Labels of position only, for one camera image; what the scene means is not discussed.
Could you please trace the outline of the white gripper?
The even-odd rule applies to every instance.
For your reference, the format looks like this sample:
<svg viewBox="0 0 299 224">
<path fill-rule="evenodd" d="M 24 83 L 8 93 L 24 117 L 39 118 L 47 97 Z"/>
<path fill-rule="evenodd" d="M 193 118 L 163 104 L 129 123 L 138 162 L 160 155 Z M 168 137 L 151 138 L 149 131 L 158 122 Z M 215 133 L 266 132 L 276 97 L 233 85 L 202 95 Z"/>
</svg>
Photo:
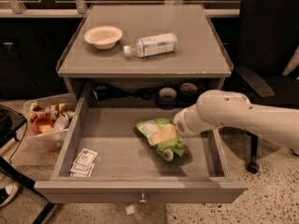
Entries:
<svg viewBox="0 0 299 224">
<path fill-rule="evenodd" d="M 201 121 L 195 105 L 184 108 L 174 116 L 175 127 L 182 136 L 199 134 L 202 131 Z M 172 124 L 166 124 L 149 137 L 149 143 L 155 146 L 174 139 L 177 136 L 175 127 Z"/>
</svg>

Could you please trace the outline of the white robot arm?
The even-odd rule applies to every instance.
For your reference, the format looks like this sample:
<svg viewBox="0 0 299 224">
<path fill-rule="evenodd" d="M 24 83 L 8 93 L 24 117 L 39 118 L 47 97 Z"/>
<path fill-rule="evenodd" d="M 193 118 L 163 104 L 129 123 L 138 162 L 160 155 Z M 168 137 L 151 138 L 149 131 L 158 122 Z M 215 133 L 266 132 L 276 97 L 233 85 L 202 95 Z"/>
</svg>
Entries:
<svg viewBox="0 0 299 224">
<path fill-rule="evenodd" d="M 202 93 L 195 105 L 175 115 L 149 137 L 153 146 L 173 139 L 178 133 L 193 136 L 221 127 L 232 127 L 255 134 L 281 147 L 299 150 L 299 110 L 255 105 L 242 93 L 210 90 Z"/>
</svg>

